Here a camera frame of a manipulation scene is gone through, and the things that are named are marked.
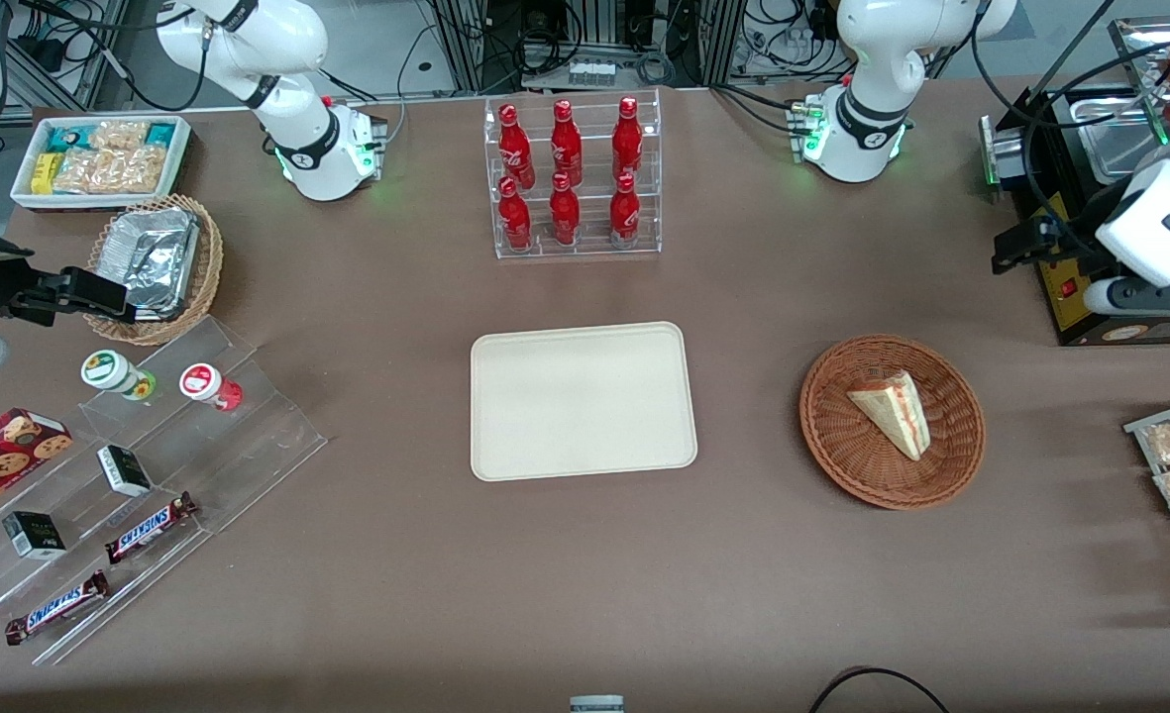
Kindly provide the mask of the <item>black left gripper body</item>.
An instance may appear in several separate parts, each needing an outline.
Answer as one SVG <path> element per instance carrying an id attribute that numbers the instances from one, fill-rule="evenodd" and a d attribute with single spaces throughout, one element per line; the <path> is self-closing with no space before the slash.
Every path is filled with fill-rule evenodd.
<path id="1" fill-rule="evenodd" d="M 1073 196 L 1052 191 L 1048 204 L 1057 215 L 1065 210 L 1064 220 L 1069 232 L 1061 231 L 1064 235 L 1057 244 L 1059 258 L 1044 260 L 1040 269 L 1057 269 L 1068 263 L 1092 281 L 1112 277 L 1112 253 L 1096 238 L 1097 226 L 1112 214 L 1112 186 Z"/>

